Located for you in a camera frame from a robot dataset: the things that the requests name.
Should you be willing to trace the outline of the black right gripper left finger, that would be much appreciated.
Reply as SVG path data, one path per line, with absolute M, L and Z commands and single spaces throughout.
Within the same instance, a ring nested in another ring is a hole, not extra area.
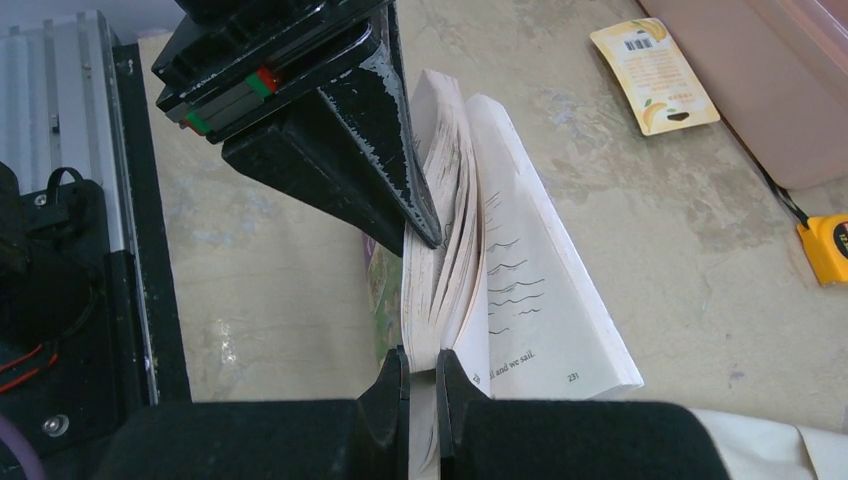
M 357 399 L 357 477 L 406 479 L 411 375 L 404 347 L 390 349 L 377 379 Z

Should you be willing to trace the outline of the beige canvas backpack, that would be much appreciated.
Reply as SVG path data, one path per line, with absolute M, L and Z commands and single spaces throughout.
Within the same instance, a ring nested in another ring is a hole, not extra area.
M 845 479 L 847 436 L 694 409 L 732 479 Z

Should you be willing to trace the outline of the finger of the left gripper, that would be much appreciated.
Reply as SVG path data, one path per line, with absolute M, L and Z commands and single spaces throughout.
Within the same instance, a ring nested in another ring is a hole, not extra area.
M 412 132 L 398 22 L 371 19 L 358 32 L 363 59 L 332 61 L 297 98 L 225 140 L 222 158 L 396 255 L 407 228 L 435 248 L 443 230 Z

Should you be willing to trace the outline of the purple paperback book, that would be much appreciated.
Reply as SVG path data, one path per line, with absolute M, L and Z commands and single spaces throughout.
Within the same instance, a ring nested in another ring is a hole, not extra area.
M 408 475 L 437 477 L 438 354 L 495 399 L 611 398 L 643 378 L 504 106 L 426 70 L 412 96 L 417 151 L 443 224 L 395 256 L 365 240 L 379 347 L 410 364 Z

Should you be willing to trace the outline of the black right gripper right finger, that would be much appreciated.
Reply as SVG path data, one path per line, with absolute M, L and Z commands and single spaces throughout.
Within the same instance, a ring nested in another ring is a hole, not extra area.
M 441 479 L 483 479 L 489 442 L 480 413 L 489 398 L 467 377 L 453 350 L 439 352 L 436 397 Z

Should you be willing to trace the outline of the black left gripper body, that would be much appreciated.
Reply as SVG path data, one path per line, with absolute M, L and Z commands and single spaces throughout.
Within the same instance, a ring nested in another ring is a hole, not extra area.
M 386 1 L 181 1 L 157 107 L 217 144 L 374 53 Z

